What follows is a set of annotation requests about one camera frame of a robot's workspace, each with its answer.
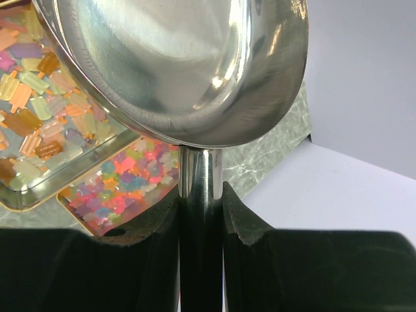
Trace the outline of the gold tin with gummy candies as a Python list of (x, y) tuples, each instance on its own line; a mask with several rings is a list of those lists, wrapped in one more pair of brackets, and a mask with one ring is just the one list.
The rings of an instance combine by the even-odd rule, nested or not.
[(62, 189), (58, 201), (92, 235), (130, 221), (177, 184), (178, 148), (140, 137)]

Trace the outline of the metal candy scoop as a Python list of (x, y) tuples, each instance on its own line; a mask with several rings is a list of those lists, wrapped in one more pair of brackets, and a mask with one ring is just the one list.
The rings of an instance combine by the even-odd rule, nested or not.
[(71, 78), (115, 120), (179, 148), (183, 311), (221, 311), (222, 151), (291, 109), (305, 1), (34, 1)]

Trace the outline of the gold tin with popsicle candies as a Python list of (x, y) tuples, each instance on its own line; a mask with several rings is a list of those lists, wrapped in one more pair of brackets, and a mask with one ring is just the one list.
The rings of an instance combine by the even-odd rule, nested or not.
[(1, 203), (26, 211), (136, 135), (70, 78), (31, 1), (1, 2)]

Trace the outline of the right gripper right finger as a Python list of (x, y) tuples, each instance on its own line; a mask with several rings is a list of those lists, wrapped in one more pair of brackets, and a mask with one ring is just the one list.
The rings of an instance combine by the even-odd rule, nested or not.
[(228, 311), (414, 311), (415, 248), (390, 231), (276, 229), (224, 184)]

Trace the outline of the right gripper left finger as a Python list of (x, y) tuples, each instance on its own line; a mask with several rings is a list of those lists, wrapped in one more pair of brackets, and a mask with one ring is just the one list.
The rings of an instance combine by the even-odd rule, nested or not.
[(177, 198), (89, 237), (72, 229), (1, 230), (2, 311), (176, 311)]

